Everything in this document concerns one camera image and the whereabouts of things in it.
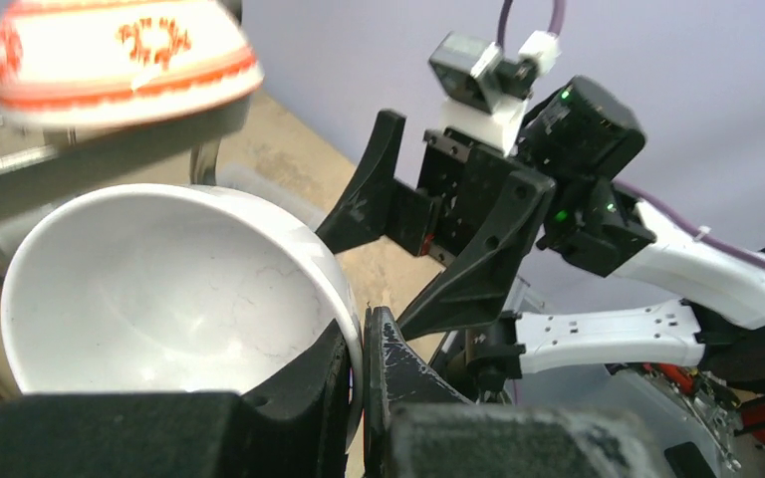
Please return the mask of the red floral pattern bowl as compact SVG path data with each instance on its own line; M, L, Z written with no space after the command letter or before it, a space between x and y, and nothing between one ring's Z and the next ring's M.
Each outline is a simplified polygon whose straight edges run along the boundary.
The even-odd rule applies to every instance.
M0 112L25 127L169 120L243 99L263 81L218 1L15 1L0 16Z

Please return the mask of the plain white bowl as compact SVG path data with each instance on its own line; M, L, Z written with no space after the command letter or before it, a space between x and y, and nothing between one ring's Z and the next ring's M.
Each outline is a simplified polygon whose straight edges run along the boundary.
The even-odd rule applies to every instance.
M330 326L362 416L361 322L333 252L259 196L203 185L105 187L36 224L8 267L3 347L22 393L245 393Z

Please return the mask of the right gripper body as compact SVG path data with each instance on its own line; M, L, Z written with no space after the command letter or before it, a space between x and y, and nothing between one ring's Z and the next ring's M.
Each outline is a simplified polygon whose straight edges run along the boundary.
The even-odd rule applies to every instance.
M571 264L622 264L646 245L637 197L614 179L643 149L636 114L585 76L573 77L523 118L515 151L451 127L429 130L418 190L437 203L419 252L449 263L496 206L507 226Z

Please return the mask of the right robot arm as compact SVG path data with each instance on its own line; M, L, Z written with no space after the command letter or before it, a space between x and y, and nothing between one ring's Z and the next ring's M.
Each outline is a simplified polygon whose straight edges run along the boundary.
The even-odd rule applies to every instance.
M724 246L616 175L642 149L633 112L584 76L535 107L507 79L493 114L457 101L424 135L417 188L393 175L405 119L377 117L365 154L318 228L336 252L387 237L444 267L399 319L403 334L467 334L474 374L581 364L695 366L765 378L765 255ZM505 307L521 260L550 249L607 278L671 293L659 305L568 316Z

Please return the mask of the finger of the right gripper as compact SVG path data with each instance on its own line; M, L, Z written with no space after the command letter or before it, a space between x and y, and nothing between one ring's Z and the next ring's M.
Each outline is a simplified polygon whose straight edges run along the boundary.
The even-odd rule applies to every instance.
M403 336L413 340L496 321L554 191L555 182L536 171L511 173L472 240L400 315Z
M365 152L316 234L335 254L386 237L413 256L428 253L439 201L394 177L405 117L378 112Z

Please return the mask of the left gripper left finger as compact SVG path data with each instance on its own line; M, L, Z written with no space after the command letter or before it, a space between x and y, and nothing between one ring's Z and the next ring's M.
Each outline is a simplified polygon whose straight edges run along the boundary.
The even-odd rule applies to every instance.
M243 395L24 396L0 405L0 477L340 477L349 362L329 326Z

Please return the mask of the steel two-tier dish rack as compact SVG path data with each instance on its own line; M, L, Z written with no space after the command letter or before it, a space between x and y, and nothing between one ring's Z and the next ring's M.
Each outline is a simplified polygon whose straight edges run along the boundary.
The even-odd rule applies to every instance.
M0 156L0 221L240 130L250 96L188 116L132 126L73 145Z

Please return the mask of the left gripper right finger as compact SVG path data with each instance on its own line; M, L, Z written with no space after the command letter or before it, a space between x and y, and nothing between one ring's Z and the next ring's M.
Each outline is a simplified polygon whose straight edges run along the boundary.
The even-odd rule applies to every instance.
M474 404L410 347L391 310L366 309L368 477L669 477L642 423L596 409Z

